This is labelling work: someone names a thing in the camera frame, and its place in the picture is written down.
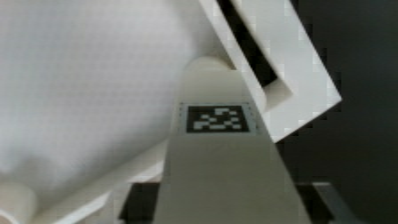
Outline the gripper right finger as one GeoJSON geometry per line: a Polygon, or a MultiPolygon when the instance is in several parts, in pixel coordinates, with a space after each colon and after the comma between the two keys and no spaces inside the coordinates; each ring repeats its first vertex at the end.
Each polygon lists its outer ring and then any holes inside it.
{"type": "Polygon", "coordinates": [[[355,216],[328,182],[294,184],[312,224],[367,224],[355,216]]]}

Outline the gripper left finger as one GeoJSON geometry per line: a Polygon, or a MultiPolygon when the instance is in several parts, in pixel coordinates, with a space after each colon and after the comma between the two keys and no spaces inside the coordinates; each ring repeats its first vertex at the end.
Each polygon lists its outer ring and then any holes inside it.
{"type": "Polygon", "coordinates": [[[152,224],[157,182],[124,183],[111,192],[106,224],[152,224]]]}

